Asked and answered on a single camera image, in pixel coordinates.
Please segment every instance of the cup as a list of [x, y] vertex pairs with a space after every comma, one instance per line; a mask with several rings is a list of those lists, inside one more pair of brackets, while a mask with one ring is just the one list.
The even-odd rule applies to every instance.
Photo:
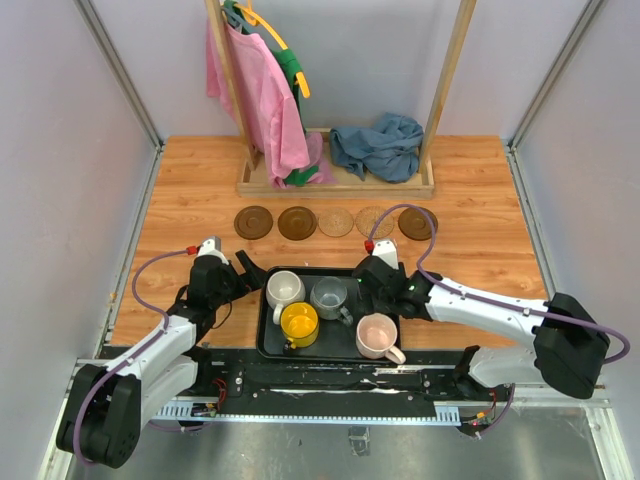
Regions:
[[305, 294], [304, 284], [295, 273], [281, 270], [271, 275], [267, 282], [267, 302], [273, 308], [273, 323], [280, 325], [284, 308], [304, 301]]
[[311, 289], [310, 303], [324, 320], [340, 320], [347, 327], [353, 324], [351, 313], [344, 306], [347, 287], [337, 277], [324, 277]]
[[282, 312], [280, 328], [285, 338], [284, 353], [312, 345], [318, 338], [320, 322], [315, 309], [305, 302], [292, 303]]
[[356, 346], [363, 357], [386, 357], [402, 365], [407, 361], [407, 357], [394, 345], [397, 339], [398, 328], [386, 315], [374, 313], [362, 317], [358, 323]]

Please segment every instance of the woven coaster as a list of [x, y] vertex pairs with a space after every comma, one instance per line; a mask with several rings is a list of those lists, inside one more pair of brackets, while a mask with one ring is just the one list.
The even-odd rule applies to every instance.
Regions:
[[[378, 221], [380, 216], [386, 211], [382, 207], [365, 207], [356, 215], [356, 227], [358, 231], [365, 237], [369, 236], [371, 229]], [[387, 215], [386, 218], [380, 223], [376, 233], [373, 235], [374, 239], [387, 237], [393, 230], [393, 217]]]
[[330, 208], [320, 214], [318, 227], [328, 237], [344, 237], [353, 228], [353, 217], [344, 208]]
[[278, 217], [278, 230], [289, 240], [304, 240], [316, 231], [318, 220], [311, 210], [305, 207], [287, 208]]
[[236, 233], [247, 240], [264, 237], [273, 227], [273, 217], [269, 210], [258, 205], [243, 208], [233, 222]]
[[[427, 215], [431, 217], [436, 232], [438, 231], [438, 219], [434, 213], [423, 208]], [[424, 216], [414, 208], [407, 208], [398, 217], [398, 227], [411, 240], [429, 240], [431, 238], [431, 226]]]

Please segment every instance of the white wall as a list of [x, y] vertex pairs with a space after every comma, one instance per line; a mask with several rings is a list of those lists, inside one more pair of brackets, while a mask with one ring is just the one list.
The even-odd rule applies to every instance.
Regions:
[[[204, 91], [204, 0], [93, 0], [164, 136], [235, 134]], [[586, 0], [481, 0], [441, 134], [510, 136]], [[302, 63], [306, 125], [426, 122], [455, 0], [255, 0]]]
[[[640, 3], [609, 0], [519, 151], [558, 288], [630, 337], [604, 368], [640, 476]], [[612, 350], [619, 344], [612, 340]]]
[[0, 2], [0, 477], [36, 478], [152, 148], [71, 0]]

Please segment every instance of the pink cloth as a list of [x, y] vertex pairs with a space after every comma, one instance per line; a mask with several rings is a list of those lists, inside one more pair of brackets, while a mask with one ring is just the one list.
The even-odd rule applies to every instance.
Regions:
[[[249, 136], [264, 152], [271, 185], [283, 188], [284, 179], [292, 170], [306, 170], [313, 165], [320, 169], [310, 183], [335, 182], [329, 163], [322, 155], [322, 137], [319, 133], [305, 137], [295, 98], [264, 40], [257, 33], [243, 35], [228, 25], [227, 32], [239, 77], [239, 94], [247, 111]], [[222, 107], [233, 118], [231, 98], [209, 23], [206, 56], [207, 95], [220, 98]]]

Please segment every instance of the robotic arm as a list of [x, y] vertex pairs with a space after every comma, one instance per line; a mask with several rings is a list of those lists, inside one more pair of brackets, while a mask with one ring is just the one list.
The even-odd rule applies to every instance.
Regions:
[[[556, 293], [551, 301], [526, 300], [472, 289], [437, 273], [430, 273], [437, 284], [420, 272], [407, 278], [396, 247], [388, 239], [374, 244], [371, 255], [353, 275], [372, 312], [470, 325], [520, 344], [501, 349], [467, 348], [454, 372], [462, 393], [505, 383], [546, 382], [571, 397], [593, 395], [609, 347], [607, 335], [531, 313], [558, 313], [595, 324], [570, 295]], [[514, 311], [499, 304], [518, 308]]]
[[167, 310], [168, 325], [158, 325], [105, 365], [85, 365], [77, 372], [56, 436], [58, 448], [74, 452], [74, 427], [83, 402], [93, 386], [123, 361], [128, 365], [100, 387], [80, 428], [84, 457], [113, 468], [129, 459], [140, 431], [167, 402], [184, 390], [211, 384], [211, 362], [196, 344], [215, 324], [220, 306], [261, 289], [266, 277], [244, 251], [236, 256], [245, 269], [242, 275], [220, 251], [220, 239], [207, 239], [198, 249], [189, 285], [180, 289]]

